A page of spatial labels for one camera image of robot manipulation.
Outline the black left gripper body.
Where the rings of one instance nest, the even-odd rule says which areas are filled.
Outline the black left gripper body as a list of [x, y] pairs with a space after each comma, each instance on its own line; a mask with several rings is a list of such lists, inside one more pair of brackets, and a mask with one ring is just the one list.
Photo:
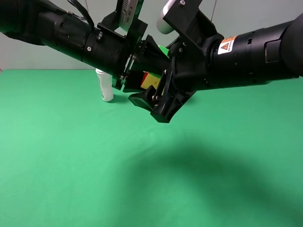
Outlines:
[[82, 61], [112, 76], [112, 85], [120, 90], [126, 77], [125, 66], [134, 54], [146, 31], [147, 24], [134, 19], [127, 32], [122, 36], [115, 32], [119, 27], [116, 11], [107, 15], [98, 23], [98, 31], [102, 36], [90, 34], [83, 50]]

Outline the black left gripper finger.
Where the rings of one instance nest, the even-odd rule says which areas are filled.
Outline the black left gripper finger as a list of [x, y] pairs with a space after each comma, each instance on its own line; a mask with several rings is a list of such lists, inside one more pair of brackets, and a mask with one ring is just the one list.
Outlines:
[[145, 72], [139, 70], [130, 70], [126, 76], [126, 81], [124, 83], [123, 92], [141, 92], [144, 88], [141, 87]]

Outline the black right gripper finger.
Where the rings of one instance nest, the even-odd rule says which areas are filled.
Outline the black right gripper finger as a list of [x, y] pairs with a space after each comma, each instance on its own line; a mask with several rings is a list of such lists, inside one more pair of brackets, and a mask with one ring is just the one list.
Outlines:
[[162, 98], [162, 94], [154, 86], [149, 86], [147, 90], [129, 96], [129, 101], [144, 110], [153, 111]]
[[141, 41], [135, 51], [132, 70], [165, 71], [169, 67], [169, 58], [162, 52], [151, 35]]

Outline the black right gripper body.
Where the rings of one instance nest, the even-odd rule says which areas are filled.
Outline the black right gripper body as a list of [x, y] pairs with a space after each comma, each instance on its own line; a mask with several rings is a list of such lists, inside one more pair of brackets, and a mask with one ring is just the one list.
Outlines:
[[151, 116], [157, 122], [169, 123], [195, 92], [222, 87], [213, 69], [214, 49], [222, 40], [222, 35], [214, 35], [197, 48], [187, 48], [183, 54], [171, 58], [152, 96], [155, 104]]

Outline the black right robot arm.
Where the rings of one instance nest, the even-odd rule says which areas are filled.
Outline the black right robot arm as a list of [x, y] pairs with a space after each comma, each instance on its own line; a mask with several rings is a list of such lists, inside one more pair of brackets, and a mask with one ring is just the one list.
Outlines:
[[276, 26], [223, 38], [201, 40], [192, 52], [179, 37], [169, 49], [170, 64], [159, 85], [132, 94], [129, 100], [160, 123], [201, 90], [265, 85], [303, 74], [303, 17]]

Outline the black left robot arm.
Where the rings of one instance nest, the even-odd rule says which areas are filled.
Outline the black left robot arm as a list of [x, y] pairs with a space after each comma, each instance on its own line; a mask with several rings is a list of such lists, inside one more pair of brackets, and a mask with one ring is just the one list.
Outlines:
[[71, 4], [79, 15], [48, 0], [3, 0], [0, 31], [25, 43], [48, 46], [71, 58], [108, 73], [113, 86], [126, 92], [140, 91], [144, 72], [161, 75], [169, 58], [141, 21], [142, 1], [119, 0], [116, 9], [94, 24], [77, 1]]

